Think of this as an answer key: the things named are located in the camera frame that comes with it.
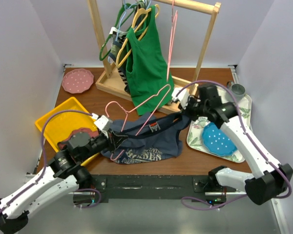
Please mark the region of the blue grey tank top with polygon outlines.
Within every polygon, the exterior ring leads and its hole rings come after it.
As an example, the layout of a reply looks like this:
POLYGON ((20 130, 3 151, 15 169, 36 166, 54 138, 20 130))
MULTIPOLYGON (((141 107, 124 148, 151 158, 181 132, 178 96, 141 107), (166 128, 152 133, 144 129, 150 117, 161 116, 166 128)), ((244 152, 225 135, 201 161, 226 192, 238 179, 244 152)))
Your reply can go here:
POLYGON ((179 134, 191 120, 179 112, 160 118, 146 113, 136 121, 127 121, 124 128, 123 123, 121 119, 115 120, 111 129, 122 131, 128 139, 113 154, 108 150, 101 154, 117 158, 118 164, 138 164, 178 157, 183 149, 179 134))

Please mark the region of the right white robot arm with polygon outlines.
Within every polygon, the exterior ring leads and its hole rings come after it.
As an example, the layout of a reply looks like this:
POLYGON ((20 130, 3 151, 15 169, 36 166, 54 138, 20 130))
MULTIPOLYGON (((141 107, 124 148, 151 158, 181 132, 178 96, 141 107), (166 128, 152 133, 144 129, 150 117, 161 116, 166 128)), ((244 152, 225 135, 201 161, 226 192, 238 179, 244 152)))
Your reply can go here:
POLYGON ((198 97, 183 87, 174 89, 172 99, 179 102, 182 114, 191 120, 206 117, 214 123, 233 142, 251 169, 245 173, 219 166, 209 171, 208 187, 215 192, 223 187, 237 189, 256 205, 272 198, 288 198, 292 194, 293 168, 288 163, 281 164, 248 128, 232 91, 215 81, 198 80, 197 83, 198 97))

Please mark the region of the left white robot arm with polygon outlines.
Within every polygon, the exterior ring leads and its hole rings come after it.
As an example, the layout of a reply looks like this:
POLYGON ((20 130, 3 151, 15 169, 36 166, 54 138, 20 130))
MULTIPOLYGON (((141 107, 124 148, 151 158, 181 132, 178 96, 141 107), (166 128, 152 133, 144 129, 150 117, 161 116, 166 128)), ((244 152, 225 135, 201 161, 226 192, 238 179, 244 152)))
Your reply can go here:
POLYGON ((0 230, 15 234, 45 205, 70 192, 89 190, 92 176, 82 163, 103 150, 115 151, 127 139, 114 131, 96 137, 83 132, 72 135, 44 169, 11 195, 0 198, 0 230))

